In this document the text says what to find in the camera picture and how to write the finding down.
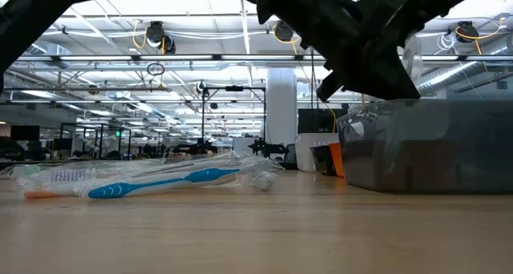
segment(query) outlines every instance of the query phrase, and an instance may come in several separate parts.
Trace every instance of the desk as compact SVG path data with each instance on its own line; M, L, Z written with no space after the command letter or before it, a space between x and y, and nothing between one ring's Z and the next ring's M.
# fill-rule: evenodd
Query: desk
M25 201L6 183L0 181L2 273L513 268L507 195L387 195L296 171L284 172L269 192L224 185L112 200Z

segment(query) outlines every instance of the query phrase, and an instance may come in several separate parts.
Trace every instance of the blue toothbrush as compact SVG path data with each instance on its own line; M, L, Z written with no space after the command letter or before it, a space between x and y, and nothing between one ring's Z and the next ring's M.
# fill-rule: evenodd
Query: blue toothbrush
M112 199L112 198L123 198L126 194L139 190L146 187L154 187L165 184L172 184L178 182L190 182L190 183L201 183L215 181L225 175L237 173L240 169L222 170L222 169L205 169L201 171L195 171L185 176L184 178L178 179L167 179L162 181L156 181L151 183L133 184L126 182L112 183L106 186L97 187L96 189L89 191L89 198L93 199Z

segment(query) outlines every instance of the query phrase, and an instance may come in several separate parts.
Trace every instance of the clear plastic bin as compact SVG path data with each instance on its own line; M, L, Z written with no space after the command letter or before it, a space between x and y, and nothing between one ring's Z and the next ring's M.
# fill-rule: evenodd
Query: clear plastic bin
M513 192L513 102L397 100L338 122L348 183L376 191Z

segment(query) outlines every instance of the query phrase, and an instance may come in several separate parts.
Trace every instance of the clear plastic wrapper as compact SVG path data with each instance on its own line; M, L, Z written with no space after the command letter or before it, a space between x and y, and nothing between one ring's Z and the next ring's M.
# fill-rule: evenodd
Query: clear plastic wrapper
M27 199L53 196L123 198L172 189L216 186L244 176L244 185L267 191L279 170L275 162L235 154L198 155L180 159L88 161L37 171L17 178Z

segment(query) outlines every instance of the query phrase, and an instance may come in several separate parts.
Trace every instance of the orange object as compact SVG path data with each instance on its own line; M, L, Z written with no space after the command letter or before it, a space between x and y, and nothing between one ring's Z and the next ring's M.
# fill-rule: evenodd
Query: orange object
M51 198L51 197L59 196L50 191L45 191L45 190L29 191L23 195L27 199L42 199L42 198Z
M333 157L333 165L335 165L335 171L337 176L344 177L344 167L342 166L342 152L340 143L331 143L329 145L331 150L331 156Z

